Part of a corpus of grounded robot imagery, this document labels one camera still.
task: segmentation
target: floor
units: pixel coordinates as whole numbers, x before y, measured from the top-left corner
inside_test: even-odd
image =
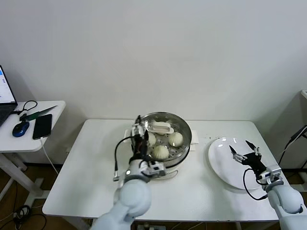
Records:
[[[31,179],[35,180],[37,177],[44,177],[45,180],[42,184],[43,190],[50,190],[55,179],[56,174],[53,171],[52,168],[49,167],[35,167],[30,166],[25,171],[25,174]],[[298,176],[298,174],[293,175],[292,173],[289,173],[286,176],[289,177],[289,181],[292,184],[300,184],[302,183],[302,180]],[[0,170],[0,189],[5,186],[5,184],[8,182],[9,176],[2,170]],[[16,208],[22,206],[27,198],[28,192],[21,187],[19,184],[13,183],[13,185],[10,187],[4,198],[0,201],[0,230],[14,230],[15,225],[13,222],[10,222],[7,224],[4,228],[2,226],[7,222],[12,220],[12,215],[8,218],[2,220],[3,218],[7,217],[13,212],[13,206],[14,206],[14,200],[16,195],[16,187],[17,187],[17,199],[16,199]],[[305,203],[307,201],[307,194],[303,194]],[[35,201],[32,209],[32,214],[42,214],[42,205],[44,203],[44,200],[37,200]],[[58,230],[58,229],[65,229],[65,230],[76,230],[71,224],[66,222],[64,219],[59,217],[49,217],[47,216],[47,224],[44,228],[44,230]],[[26,223],[22,225],[22,230],[41,230],[44,226],[45,220],[42,216],[33,216],[31,217]],[[143,224],[141,221],[136,221],[131,227],[131,230],[137,230],[137,225]],[[172,227],[174,227],[176,224],[175,222],[154,222],[154,225],[164,225],[166,226],[167,230],[171,230]],[[182,223],[180,224],[175,230],[187,230],[193,226],[195,226],[197,223]],[[252,223],[241,223],[242,229],[247,228]],[[236,226],[235,223],[202,223],[199,226],[193,228],[193,230],[235,230]],[[276,223],[274,226],[268,228],[268,230],[279,230],[279,224]]]

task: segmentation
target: black phone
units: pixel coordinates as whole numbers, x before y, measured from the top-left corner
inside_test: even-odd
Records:
[[[35,126],[33,131],[33,139],[48,137],[51,134],[52,114],[39,116],[35,120]]]

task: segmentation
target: blue mouse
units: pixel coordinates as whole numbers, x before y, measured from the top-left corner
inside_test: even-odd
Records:
[[[22,121],[21,123],[15,125],[12,132],[13,136],[16,138],[23,136],[29,128],[29,125],[30,123],[27,121]]]

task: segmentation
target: small white desk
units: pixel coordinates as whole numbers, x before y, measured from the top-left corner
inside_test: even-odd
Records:
[[[18,103],[15,110],[22,110],[25,102]],[[56,124],[60,115],[65,108],[64,101],[46,101],[37,102],[37,107],[31,109],[27,114],[33,114],[37,111],[41,111],[52,106],[57,105],[57,107],[50,110],[47,114],[52,114],[52,128]],[[8,119],[0,126],[0,168],[4,170],[11,179],[6,184],[2,192],[0,193],[0,200],[3,198],[4,194],[10,188],[13,181],[17,181],[21,186],[30,192],[26,203],[31,206],[34,199],[46,198],[49,191],[43,191],[40,186],[43,182],[43,178],[36,179],[35,183],[32,182],[21,170],[26,170],[26,166],[23,162],[16,156],[16,152],[33,152],[41,149],[42,144],[40,140],[33,140],[33,130],[35,125],[35,120],[30,121],[30,126],[27,132],[19,138],[12,135],[12,130],[16,124],[20,123],[19,116],[12,114]]]
[[[210,144],[220,137],[245,138],[260,147],[266,165],[276,161],[252,122],[188,121],[200,143],[170,180],[150,181],[152,205],[137,219],[161,221],[272,221],[278,220],[269,201],[255,201],[243,190],[225,184],[207,161]],[[132,120],[87,120],[80,131],[43,212],[53,216],[97,218],[113,206],[114,148]],[[119,170],[128,167],[131,146],[118,148]],[[264,195],[261,188],[251,192]]]

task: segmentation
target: black cable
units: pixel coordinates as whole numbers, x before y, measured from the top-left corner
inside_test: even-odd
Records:
[[[257,184],[260,184],[260,185],[268,185],[268,183],[260,183],[257,179],[256,179],[256,182]]]
[[[31,215],[30,217],[34,217],[34,216],[42,216],[42,217],[45,219],[44,226],[43,226],[43,228],[41,229],[41,230],[43,230],[43,229],[45,228],[45,226],[47,225],[47,218],[46,218],[46,216],[43,215],[43,214],[33,214],[33,215]]]
[[[6,222],[5,224],[3,224],[2,227],[0,228],[0,230],[3,229],[6,225],[8,225],[9,223],[11,223],[12,221],[13,221],[13,220],[11,219],[10,221],[8,221],[8,222]]]
[[[282,154],[282,157],[279,159],[279,162],[278,164],[280,164],[282,162],[282,159],[283,159],[283,156],[284,156],[284,153],[286,152],[286,149],[287,147],[290,145],[290,143],[292,142],[293,140],[289,140],[289,142],[286,144],[284,150],[283,150],[283,154]]]
[[[264,200],[264,199],[266,199],[266,198],[268,197],[268,195],[264,195],[264,196],[262,196],[262,197],[260,197],[260,198],[255,198],[255,197],[253,197],[253,195],[252,195],[251,193],[249,193],[248,189],[246,188],[246,184],[245,184],[245,174],[246,174],[246,172],[249,171],[249,170],[252,170],[252,169],[251,169],[251,168],[246,169],[246,170],[244,171],[244,174],[243,174],[243,185],[244,185],[244,188],[245,188],[246,192],[247,192],[248,195],[249,195],[251,198],[253,198],[254,200]]]
[[[118,146],[120,145],[120,143],[121,142],[123,142],[123,141],[125,141],[125,140],[127,140],[127,139],[129,139],[129,138],[132,138],[132,137],[126,137],[126,138],[124,138],[124,139],[122,139],[122,140],[120,140],[119,141],[119,143],[117,143],[117,145],[116,145],[116,147],[115,147],[115,152],[114,152],[114,158],[115,158],[115,171],[117,171],[118,170],[118,165],[117,165],[117,154],[116,154],[116,152],[117,152],[117,148],[118,148]]]
[[[35,105],[32,106],[32,107],[29,108],[29,109],[26,109],[26,108],[25,108],[25,105],[28,104],[29,102],[34,102]],[[37,107],[37,101],[30,100],[30,101],[27,101],[26,103],[24,103],[24,106],[23,106],[23,110],[22,110],[22,111],[29,111],[29,110],[31,110],[31,109],[34,109],[35,107]]]
[[[301,169],[304,168],[304,166],[305,166],[306,164],[307,164],[307,160],[305,161],[305,163],[303,164],[303,166],[301,167]]]
[[[13,218],[15,228],[19,230],[25,222],[31,217],[31,208],[28,205],[23,205],[16,210],[16,216]]]
[[[17,184],[17,181],[16,182],[16,194],[15,194],[15,200],[14,200],[14,207],[13,207],[13,212],[15,212],[15,205],[16,205],[16,200],[17,200],[17,193],[18,193],[18,184]]]

